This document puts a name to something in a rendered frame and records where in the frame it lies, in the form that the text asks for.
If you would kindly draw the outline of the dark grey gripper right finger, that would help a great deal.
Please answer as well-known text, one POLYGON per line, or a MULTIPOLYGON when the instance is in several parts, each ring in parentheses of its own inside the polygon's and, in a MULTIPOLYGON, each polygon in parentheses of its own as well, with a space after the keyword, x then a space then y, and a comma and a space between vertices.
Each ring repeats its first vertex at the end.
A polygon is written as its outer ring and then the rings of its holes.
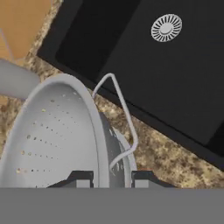
POLYGON ((153 171, 132 171, 131 172, 132 188, 157 188, 167 187, 174 188, 174 185, 160 180, 153 171))

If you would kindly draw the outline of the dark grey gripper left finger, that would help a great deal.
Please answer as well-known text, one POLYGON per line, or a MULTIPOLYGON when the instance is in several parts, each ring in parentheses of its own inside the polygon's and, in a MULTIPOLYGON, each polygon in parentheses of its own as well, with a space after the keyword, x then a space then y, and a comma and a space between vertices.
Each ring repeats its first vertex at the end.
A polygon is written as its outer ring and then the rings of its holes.
POLYGON ((94 172, 93 171, 72 171, 67 179, 61 180, 51 187, 66 187, 66 188, 93 188, 94 187, 94 172))

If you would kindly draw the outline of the grey metal colander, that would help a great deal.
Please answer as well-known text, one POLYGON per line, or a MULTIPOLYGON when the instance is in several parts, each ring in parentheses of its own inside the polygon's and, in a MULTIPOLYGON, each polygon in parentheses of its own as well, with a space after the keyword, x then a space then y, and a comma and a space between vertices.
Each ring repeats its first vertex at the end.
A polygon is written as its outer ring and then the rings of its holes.
POLYGON ((131 187, 137 168, 125 137, 76 78, 38 84, 20 109, 0 158, 1 188, 47 188, 93 171, 94 188, 131 187))

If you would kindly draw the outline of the black sink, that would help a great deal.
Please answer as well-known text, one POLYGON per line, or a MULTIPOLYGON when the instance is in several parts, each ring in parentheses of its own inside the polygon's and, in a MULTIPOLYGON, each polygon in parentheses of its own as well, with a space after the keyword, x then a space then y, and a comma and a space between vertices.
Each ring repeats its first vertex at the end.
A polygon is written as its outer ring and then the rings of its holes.
POLYGON ((133 116, 224 172, 224 0, 62 0, 38 56, 88 88, 114 74, 133 116), (157 42, 165 14, 183 27, 157 42))

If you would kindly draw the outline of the grey faucet spout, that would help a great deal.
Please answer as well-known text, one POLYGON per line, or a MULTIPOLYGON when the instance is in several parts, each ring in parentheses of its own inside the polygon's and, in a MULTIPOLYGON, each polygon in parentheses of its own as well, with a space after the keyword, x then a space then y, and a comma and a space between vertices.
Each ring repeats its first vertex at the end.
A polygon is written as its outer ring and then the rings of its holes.
POLYGON ((0 95, 26 99, 39 83, 35 73, 0 59, 0 95))

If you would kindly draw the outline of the silver sink drain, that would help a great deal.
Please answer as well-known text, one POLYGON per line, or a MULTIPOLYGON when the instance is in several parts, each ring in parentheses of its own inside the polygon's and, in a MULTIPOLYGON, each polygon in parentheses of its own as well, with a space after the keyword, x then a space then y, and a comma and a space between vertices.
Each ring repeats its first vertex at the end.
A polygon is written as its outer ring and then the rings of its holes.
POLYGON ((169 42, 180 34, 182 27, 182 19, 178 15, 165 14, 155 20, 150 35, 157 42, 169 42))

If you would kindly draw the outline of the light wooden cupboard door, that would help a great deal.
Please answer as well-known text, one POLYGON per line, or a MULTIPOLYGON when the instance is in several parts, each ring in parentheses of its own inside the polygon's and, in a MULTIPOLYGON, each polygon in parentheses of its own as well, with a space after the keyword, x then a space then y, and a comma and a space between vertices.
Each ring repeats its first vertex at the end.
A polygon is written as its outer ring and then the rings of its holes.
POLYGON ((53 0, 0 0, 0 59, 22 65, 53 0))

